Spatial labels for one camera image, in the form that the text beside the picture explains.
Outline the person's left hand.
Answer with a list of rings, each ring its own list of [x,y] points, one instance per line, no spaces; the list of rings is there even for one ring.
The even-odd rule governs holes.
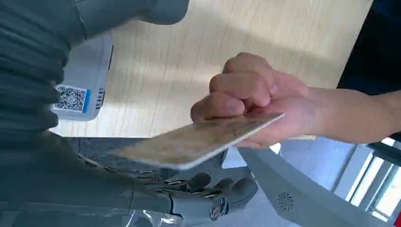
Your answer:
[[[226,61],[209,82],[209,94],[191,108],[194,122],[235,116],[283,113],[272,125],[239,142],[237,147],[266,148],[310,134],[315,104],[309,87],[297,77],[273,69],[261,56],[242,52]]]

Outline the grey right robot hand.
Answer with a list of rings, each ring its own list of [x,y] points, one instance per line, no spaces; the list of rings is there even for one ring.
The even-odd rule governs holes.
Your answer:
[[[130,19],[172,25],[186,0],[3,0],[0,3],[0,224],[8,227],[199,225],[242,208],[250,178],[209,188],[199,173],[170,184],[79,156],[51,111],[73,46]]]

